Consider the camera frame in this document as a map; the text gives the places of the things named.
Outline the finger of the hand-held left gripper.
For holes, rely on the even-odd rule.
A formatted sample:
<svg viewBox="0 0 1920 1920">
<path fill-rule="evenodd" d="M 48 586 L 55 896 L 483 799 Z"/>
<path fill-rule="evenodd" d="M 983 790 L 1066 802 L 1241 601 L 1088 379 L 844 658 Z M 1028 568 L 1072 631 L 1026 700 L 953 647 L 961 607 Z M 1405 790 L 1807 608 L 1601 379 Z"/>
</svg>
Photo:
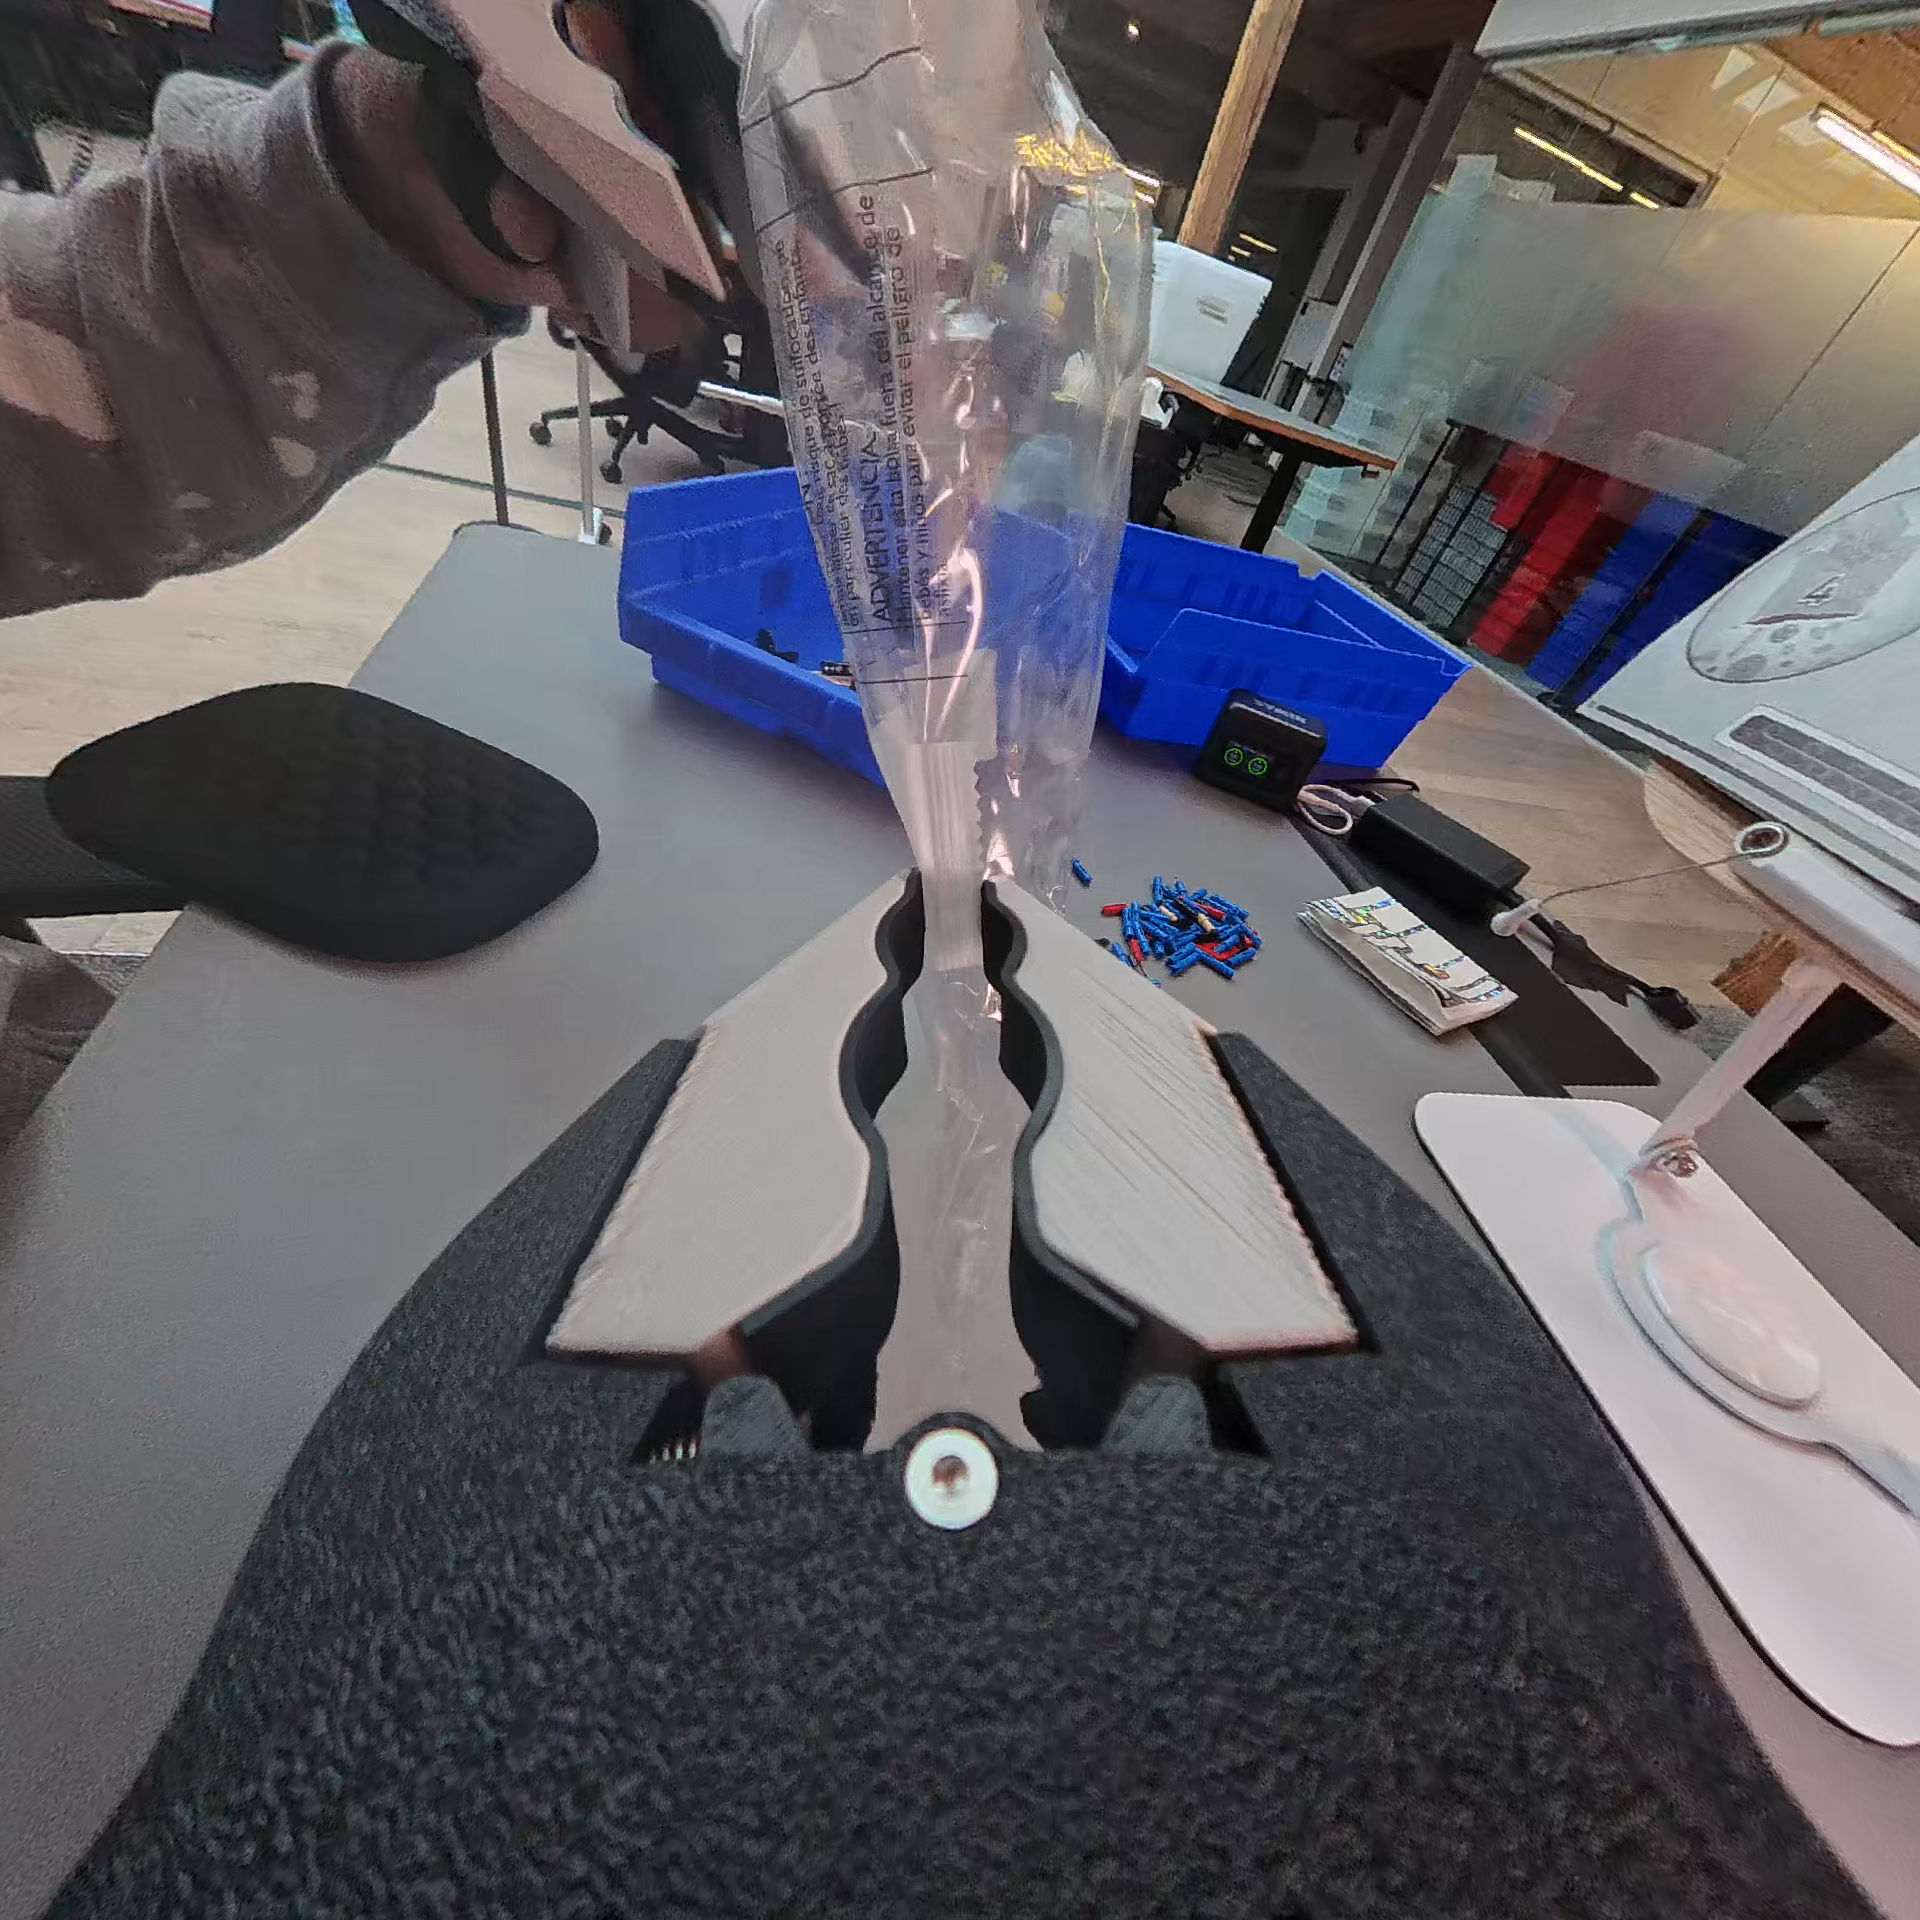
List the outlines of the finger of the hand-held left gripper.
<svg viewBox="0 0 1920 1920">
<path fill-rule="evenodd" d="M 636 131 L 616 80 L 565 46 L 549 8 L 447 2 L 444 16 L 496 153 L 563 220 L 580 297 L 625 297 L 636 273 L 727 290 L 677 163 Z"/>
</svg>

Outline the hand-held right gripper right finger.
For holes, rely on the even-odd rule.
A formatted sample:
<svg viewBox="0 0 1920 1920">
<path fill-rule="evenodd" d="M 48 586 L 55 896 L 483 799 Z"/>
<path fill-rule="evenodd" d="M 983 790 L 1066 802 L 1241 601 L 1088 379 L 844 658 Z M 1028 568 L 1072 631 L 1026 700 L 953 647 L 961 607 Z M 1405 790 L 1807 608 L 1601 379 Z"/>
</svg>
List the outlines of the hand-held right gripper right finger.
<svg viewBox="0 0 1920 1920">
<path fill-rule="evenodd" d="M 1360 1324 L 1223 1039 L 1009 880 L 980 889 L 1012 1150 L 1010 1306 L 1026 1434 L 1096 1450 L 1154 1377 L 1360 1351 Z"/>
</svg>

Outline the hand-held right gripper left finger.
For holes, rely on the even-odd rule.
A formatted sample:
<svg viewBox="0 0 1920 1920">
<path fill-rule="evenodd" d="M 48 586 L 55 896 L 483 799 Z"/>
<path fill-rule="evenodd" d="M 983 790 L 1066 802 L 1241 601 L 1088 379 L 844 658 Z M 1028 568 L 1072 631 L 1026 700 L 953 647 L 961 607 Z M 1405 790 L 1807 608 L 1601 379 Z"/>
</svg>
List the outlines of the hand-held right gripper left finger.
<svg viewBox="0 0 1920 1920">
<path fill-rule="evenodd" d="M 772 1382 L 816 1450 L 863 1452 L 901 1290 L 879 1116 L 907 1068 L 921 879 L 903 871 L 722 1004 L 601 1208 L 555 1361 Z"/>
</svg>

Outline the clear printed plastic bag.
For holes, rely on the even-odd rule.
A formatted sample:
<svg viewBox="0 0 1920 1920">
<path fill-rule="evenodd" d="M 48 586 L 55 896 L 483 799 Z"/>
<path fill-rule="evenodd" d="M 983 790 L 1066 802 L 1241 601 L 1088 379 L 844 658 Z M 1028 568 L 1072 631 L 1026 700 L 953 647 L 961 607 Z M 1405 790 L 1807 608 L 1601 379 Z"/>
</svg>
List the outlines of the clear printed plastic bag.
<svg viewBox="0 0 1920 1920">
<path fill-rule="evenodd" d="M 887 1442 L 1028 1448 L 1009 1280 L 1024 1105 L 983 889 L 1060 905 L 1146 385 L 1152 240 L 1043 4 L 756 4 L 739 134 L 784 431 L 921 879 Z"/>
</svg>

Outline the grey desk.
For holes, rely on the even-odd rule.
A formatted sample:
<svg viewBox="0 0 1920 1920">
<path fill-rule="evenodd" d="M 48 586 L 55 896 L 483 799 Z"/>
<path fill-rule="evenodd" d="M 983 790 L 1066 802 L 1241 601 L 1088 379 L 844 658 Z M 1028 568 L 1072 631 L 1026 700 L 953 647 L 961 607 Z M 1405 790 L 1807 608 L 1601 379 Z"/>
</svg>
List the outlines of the grey desk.
<svg viewBox="0 0 1920 1920">
<path fill-rule="evenodd" d="M 1245 905 L 1218 1032 L 1356 1354 L 1220 1362 L 1245 1450 L 1018 1444 L 1019 1338 L 906 1442 L 645 1463 L 679 1361 L 549 1358 L 696 1032 L 895 806 L 666 697 L 603 552 L 471 527 L 367 686 L 587 802 L 585 880 L 428 968 L 183 915 L 4 1167 L 4 1916 L 1915 1916 L 1848 1736 L 1655 1516 L 1626 1417 L 1417 1146 L 1501 1087 L 1301 924 L 1287 827 L 1096 746 L 1075 843 Z"/>
</svg>

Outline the person's left hand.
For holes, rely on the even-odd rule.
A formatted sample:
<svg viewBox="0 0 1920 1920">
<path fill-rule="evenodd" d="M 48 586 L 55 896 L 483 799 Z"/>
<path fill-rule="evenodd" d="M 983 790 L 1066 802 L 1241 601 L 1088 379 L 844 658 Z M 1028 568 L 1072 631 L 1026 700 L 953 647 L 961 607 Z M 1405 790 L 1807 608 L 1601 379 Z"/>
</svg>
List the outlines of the person's left hand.
<svg viewBox="0 0 1920 1920">
<path fill-rule="evenodd" d="M 487 196 L 496 243 L 483 244 L 476 297 L 496 306 L 572 304 L 565 222 L 525 182 L 498 174 Z"/>
</svg>

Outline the pile of small toy pieces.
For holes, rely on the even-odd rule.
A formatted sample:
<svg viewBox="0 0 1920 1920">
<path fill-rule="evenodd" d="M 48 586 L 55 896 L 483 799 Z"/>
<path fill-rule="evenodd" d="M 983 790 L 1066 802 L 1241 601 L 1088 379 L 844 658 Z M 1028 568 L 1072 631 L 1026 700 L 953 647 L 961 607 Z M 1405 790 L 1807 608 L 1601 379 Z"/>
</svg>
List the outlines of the pile of small toy pieces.
<svg viewBox="0 0 1920 1920">
<path fill-rule="evenodd" d="M 1066 873 L 1092 915 L 1085 929 L 1096 950 L 1154 987 L 1194 975 L 1234 980 L 1264 952 L 1264 936 L 1243 905 L 1205 886 L 1149 873 L 1128 898 L 1107 898 L 1115 873 L 1069 856 Z"/>
</svg>

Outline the folded sticker sheet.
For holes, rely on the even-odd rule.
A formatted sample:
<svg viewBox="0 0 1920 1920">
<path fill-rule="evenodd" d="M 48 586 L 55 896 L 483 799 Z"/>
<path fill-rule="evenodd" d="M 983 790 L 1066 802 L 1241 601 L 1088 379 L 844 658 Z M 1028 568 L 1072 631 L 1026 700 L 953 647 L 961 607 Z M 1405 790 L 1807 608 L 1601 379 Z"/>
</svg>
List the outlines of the folded sticker sheet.
<svg viewBox="0 0 1920 1920">
<path fill-rule="evenodd" d="M 1520 1002 L 1383 887 L 1308 900 L 1299 922 L 1432 1039 L 1488 1025 Z"/>
</svg>

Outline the black power adapter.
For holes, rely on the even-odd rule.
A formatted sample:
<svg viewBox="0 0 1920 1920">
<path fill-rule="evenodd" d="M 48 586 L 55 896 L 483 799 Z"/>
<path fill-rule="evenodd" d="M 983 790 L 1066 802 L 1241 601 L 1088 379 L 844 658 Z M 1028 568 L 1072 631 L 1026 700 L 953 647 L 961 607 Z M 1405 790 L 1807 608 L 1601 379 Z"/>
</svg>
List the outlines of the black power adapter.
<svg viewBox="0 0 1920 1920">
<path fill-rule="evenodd" d="M 1520 900 L 1529 865 L 1411 792 L 1371 799 L 1348 843 L 1447 910 L 1488 922 Z"/>
</svg>

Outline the black device green display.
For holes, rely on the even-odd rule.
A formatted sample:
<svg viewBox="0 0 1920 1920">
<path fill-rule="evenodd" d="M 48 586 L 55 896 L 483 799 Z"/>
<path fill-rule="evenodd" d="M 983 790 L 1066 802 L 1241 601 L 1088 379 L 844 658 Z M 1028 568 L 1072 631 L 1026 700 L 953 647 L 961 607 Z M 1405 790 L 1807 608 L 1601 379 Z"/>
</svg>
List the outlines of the black device green display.
<svg viewBox="0 0 1920 1920">
<path fill-rule="evenodd" d="M 1192 770 L 1229 799 L 1290 814 L 1327 754 L 1328 724 L 1320 716 L 1234 689 Z"/>
</svg>

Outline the blue plastic bin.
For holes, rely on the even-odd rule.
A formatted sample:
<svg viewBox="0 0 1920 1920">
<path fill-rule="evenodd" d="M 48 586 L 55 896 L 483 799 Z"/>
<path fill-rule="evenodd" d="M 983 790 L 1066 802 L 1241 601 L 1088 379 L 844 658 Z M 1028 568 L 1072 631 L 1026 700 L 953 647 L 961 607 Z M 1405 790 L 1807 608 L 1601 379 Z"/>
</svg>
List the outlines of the blue plastic bin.
<svg viewBox="0 0 1920 1920">
<path fill-rule="evenodd" d="M 617 626 L 658 686 L 880 785 L 792 468 L 631 492 Z M 1197 750 L 1232 690 L 1311 713 L 1324 762 L 1383 768 L 1466 658 L 1346 583 L 1132 521 L 1120 537 L 1099 716 Z"/>
</svg>

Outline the white storage box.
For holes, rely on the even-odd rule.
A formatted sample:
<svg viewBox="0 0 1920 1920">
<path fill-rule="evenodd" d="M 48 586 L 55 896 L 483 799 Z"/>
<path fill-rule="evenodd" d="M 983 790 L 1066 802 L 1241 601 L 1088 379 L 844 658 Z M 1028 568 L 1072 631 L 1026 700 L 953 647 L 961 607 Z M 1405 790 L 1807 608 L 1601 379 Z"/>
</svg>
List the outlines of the white storage box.
<svg viewBox="0 0 1920 1920">
<path fill-rule="evenodd" d="M 1218 256 L 1154 239 L 1148 369 L 1223 385 L 1272 281 Z"/>
</svg>

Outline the wooden pillar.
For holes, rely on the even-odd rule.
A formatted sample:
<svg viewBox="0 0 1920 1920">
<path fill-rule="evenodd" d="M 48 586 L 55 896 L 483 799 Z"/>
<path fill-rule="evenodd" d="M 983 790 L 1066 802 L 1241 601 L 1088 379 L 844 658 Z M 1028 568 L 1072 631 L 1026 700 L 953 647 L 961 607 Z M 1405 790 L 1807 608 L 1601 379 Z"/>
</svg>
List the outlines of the wooden pillar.
<svg viewBox="0 0 1920 1920">
<path fill-rule="evenodd" d="M 1306 2 L 1250 4 L 1187 195 L 1180 248 L 1208 256 L 1218 250 L 1303 12 Z"/>
</svg>

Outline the wooden top table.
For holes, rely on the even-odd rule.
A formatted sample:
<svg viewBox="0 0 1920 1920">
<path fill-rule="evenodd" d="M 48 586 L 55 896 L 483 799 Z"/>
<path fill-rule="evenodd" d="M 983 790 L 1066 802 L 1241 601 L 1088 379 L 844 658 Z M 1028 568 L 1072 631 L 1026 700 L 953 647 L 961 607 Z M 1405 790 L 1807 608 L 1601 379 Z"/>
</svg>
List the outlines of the wooden top table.
<svg viewBox="0 0 1920 1920">
<path fill-rule="evenodd" d="M 1168 495 L 1187 481 L 1205 448 L 1225 432 L 1258 444 L 1267 455 L 1264 490 L 1239 540 L 1239 548 L 1248 553 L 1264 553 L 1308 468 L 1379 478 L 1400 464 L 1393 455 L 1344 439 L 1327 425 L 1303 422 L 1250 393 L 1160 367 L 1148 367 L 1146 375 L 1160 385 L 1160 399 L 1171 409 L 1157 425 L 1160 441 L 1136 452 L 1136 505 L 1144 510 L 1144 523 L 1161 523 Z"/>
</svg>

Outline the red blue drawer cabinet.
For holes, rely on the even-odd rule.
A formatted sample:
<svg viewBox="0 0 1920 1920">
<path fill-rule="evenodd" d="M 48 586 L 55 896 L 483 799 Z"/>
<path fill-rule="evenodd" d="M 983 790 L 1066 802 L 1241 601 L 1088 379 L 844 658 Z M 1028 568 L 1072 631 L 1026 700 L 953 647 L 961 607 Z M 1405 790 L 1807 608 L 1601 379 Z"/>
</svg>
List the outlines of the red blue drawer cabinet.
<svg viewBox="0 0 1920 1920">
<path fill-rule="evenodd" d="M 1405 614 L 1571 716 L 1783 537 L 1449 418 L 1383 540 Z"/>
</svg>

